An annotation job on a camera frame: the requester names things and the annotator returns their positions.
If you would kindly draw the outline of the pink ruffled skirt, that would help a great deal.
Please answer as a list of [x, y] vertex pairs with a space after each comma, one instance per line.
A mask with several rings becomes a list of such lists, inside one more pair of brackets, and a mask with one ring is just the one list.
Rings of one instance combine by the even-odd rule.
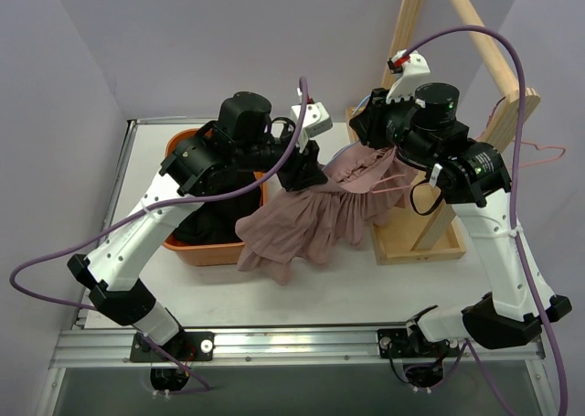
[[282, 189], [237, 221], [236, 233], [244, 242], [239, 271], [263, 271], [286, 284], [295, 258], [325, 266], [339, 240], [358, 245], [367, 226], [386, 224], [392, 208], [404, 207], [418, 174], [398, 160], [396, 149], [375, 150], [360, 143], [340, 150], [322, 171], [323, 185]]

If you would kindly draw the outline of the black pleated skirt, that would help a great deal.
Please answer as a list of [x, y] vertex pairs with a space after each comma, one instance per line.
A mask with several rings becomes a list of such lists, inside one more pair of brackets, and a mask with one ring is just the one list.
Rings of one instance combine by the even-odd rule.
[[261, 188], [254, 187], [234, 198], [205, 203], [179, 224], [173, 237], [191, 246], [241, 242], [235, 231], [236, 223], [254, 213], [261, 206], [261, 198]]

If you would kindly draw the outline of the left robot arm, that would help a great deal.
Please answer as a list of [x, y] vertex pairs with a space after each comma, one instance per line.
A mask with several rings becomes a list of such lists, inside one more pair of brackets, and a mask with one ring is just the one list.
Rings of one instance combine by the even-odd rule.
[[218, 118], [182, 139], [165, 157], [127, 224], [114, 229], [97, 249], [75, 254], [68, 268], [89, 291], [95, 309], [138, 332], [138, 347], [163, 360], [195, 358], [199, 352], [178, 321], [140, 279], [145, 264], [189, 215], [205, 203], [240, 196], [238, 174], [277, 175], [287, 191], [326, 182], [314, 137], [333, 123], [307, 94], [273, 136], [271, 103], [240, 91], [223, 101]]

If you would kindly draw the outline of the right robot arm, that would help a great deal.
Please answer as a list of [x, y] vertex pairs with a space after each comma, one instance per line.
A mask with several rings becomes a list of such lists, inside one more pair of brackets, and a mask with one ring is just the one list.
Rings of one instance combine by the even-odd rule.
[[350, 121], [360, 142], [392, 148], [399, 160], [424, 173], [424, 183], [440, 190], [467, 229], [490, 283], [476, 304], [431, 306], [415, 315], [406, 332], [411, 351], [424, 355], [439, 342], [471, 338], [487, 349], [521, 347], [539, 336], [546, 321], [557, 322], [572, 306], [556, 295], [531, 259], [524, 234], [509, 209], [512, 180], [499, 152], [475, 141], [456, 118], [459, 91], [451, 84], [419, 86], [404, 101], [370, 93], [365, 109]]

